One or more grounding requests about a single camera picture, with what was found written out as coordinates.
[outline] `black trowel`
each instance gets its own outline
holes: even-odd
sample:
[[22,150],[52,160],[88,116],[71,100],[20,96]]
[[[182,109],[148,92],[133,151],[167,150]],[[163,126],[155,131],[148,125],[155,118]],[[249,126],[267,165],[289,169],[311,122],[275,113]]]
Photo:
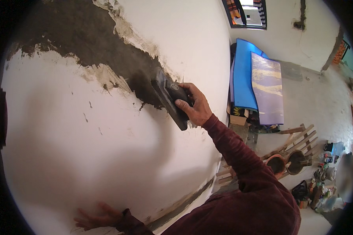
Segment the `black trowel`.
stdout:
[[185,112],[180,110],[180,108],[174,104],[175,100],[180,99],[186,101],[191,107],[193,107],[185,90],[178,86],[177,82],[173,82],[171,79],[167,78],[160,67],[155,69],[151,84],[175,123],[181,130],[186,130],[189,118]]

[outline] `bottle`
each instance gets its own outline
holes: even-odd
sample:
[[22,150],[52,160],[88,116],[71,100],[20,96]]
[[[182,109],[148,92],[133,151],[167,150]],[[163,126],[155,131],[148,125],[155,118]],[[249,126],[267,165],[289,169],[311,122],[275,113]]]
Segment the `bottle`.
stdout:
[[332,147],[332,156],[341,156],[345,150],[345,146],[343,142],[337,142],[334,143],[334,146]]

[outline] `maroon sweater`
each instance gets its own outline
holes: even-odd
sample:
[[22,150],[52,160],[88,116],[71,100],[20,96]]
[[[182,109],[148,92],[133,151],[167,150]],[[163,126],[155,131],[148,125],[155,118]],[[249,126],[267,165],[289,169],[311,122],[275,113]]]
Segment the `maroon sweater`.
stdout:
[[[202,126],[233,167],[239,189],[215,195],[172,224],[162,235],[297,235],[301,216],[292,194],[239,135],[212,114]],[[126,209],[116,225],[128,235],[153,234]]]

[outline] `cardboard box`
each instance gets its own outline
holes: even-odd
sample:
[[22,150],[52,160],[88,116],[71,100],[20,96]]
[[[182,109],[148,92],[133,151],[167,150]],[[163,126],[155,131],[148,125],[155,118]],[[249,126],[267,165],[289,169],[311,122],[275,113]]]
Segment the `cardboard box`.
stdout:
[[230,115],[230,123],[244,126],[246,124],[246,120],[247,120],[248,115],[249,115],[249,110],[245,109],[244,117],[231,115],[230,110],[231,110],[231,103],[229,101],[227,103],[226,112]]

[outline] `person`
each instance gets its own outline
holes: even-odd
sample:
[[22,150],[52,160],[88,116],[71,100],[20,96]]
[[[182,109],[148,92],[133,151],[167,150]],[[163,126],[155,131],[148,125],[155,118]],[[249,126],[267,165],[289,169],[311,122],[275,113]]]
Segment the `person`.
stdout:
[[[162,235],[192,234],[278,234],[297,235],[301,216],[292,194],[276,179],[270,167],[210,110],[203,93],[192,83],[181,83],[194,101],[176,100],[192,123],[206,129],[218,151],[238,177],[238,189],[211,196],[203,205],[177,220]],[[98,203],[103,215],[78,209],[76,226],[89,230],[112,226],[129,235],[153,234],[129,209],[120,212]]]

